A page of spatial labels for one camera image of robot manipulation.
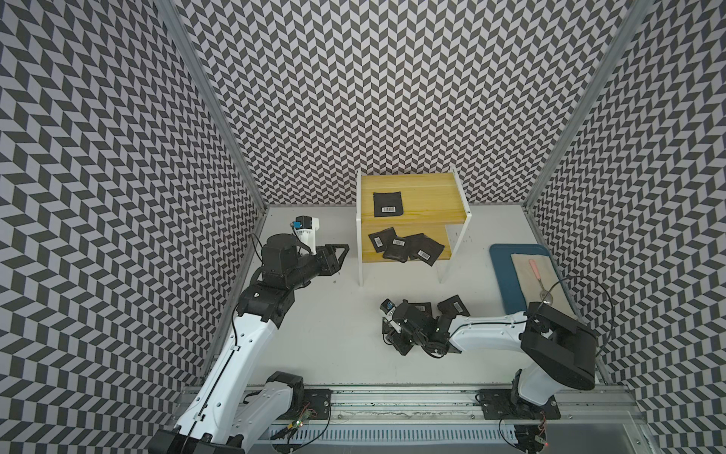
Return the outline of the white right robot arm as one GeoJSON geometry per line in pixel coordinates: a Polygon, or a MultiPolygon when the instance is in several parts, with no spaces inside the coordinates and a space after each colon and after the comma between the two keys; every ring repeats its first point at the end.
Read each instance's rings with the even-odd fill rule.
{"type": "Polygon", "coordinates": [[[454,296],[438,309],[441,315],[434,317],[419,304],[385,300],[379,307],[385,344],[402,356],[418,346],[433,359],[483,349],[523,353],[532,363],[515,375],[514,405],[542,407],[565,389],[595,388],[597,333],[553,306],[531,303],[502,317],[473,317],[454,296]]]}

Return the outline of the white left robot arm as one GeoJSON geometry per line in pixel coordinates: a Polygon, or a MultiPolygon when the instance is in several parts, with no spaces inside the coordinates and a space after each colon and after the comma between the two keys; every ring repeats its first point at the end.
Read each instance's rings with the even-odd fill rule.
{"type": "Polygon", "coordinates": [[[277,372],[249,404],[243,402],[253,369],[295,302],[316,277],[337,274],[347,244],[317,245],[315,229],[270,236],[260,266],[240,293],[231,332],[211,372],[172,429],[160,429],[149,453],[246,453],[280,416],[298,410],[301,376],[277,372]]]}

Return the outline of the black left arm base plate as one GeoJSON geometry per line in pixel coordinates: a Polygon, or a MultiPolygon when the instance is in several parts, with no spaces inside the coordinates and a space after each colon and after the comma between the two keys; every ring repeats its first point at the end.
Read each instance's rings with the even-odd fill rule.
{"type": "Polygon", "coordinates": [[[332,390],[304,389],[294,391],[289,409],[278,417],[278,420],[293,420],[310,410],[313,420],[326,420],[331,413],[332,390]]]}

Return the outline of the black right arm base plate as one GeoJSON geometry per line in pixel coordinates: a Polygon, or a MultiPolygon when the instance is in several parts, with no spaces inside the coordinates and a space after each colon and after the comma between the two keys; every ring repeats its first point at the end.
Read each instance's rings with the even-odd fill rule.
{"type": "Polygon", "coordinates": [[[546,404],[537,406],[527,400],[518,398],[512,401],[510,390],[481,389],[475,396],[486,420],[560,420],[562,414],[555,396],[552,395],[546,404]]]}

